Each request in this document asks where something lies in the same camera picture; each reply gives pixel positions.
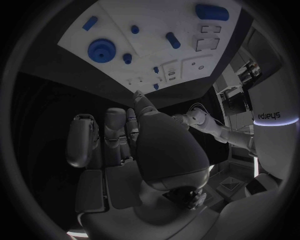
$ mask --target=blue object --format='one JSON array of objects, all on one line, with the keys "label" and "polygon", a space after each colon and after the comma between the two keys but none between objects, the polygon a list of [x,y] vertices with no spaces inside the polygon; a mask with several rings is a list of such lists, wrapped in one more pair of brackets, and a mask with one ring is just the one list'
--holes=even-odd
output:
[{"label": "blue object", "polygon": [[90,30],[92,26],[98,21],[96,16],[92,16],[83,26],[82,28],[86,31]]},{"label": "blue object", "polygon": [[165,35],[166,39],[168,39],[168,41],[170,42],[170,44],[172,45],[172,47],[174,49],[178,49],[180,47],[180,42],[178,41],[178,39],[174,36],[173,32],[168,32]]},{"label": "blue object", "polygon": [[101,38],[89,45],[87,54],[94,62],[103,64],[116,56],[116,47],[112,41]]},{"label": "blue object", "polygon": [[138,33],[140,32],[140,29],[139,29],[138,26],[133,25],[133,26],[131,27],[131,32],[132,32],[133,34],[138,34]]},{"label": "blue object", "polygon": [[158,90],[158,89],[160,88],[160,86],[159,86],[158,83],[155,83],[155,84],[153,85],[153,87],[155,88],[155,90]]},{"label": "blue object", "polygon": [[195,10],[198,18],[202,20],[227,21],[229,19],[227,9],[221,6],[198,4]]},{"label": "blue object", "polygon": [[123,60],[124,60],[125,64],[131,64],[131,62],[133,60],[133,56],[130,53],[126,53],[123,55]]},{"label": "blue object", "polygon": [[156,74],[159,73],[159,68],[158,68],[157,66],[155,66],[155,67],[153,68],[153,70],[154,70],[154,72],[155,72]]}]

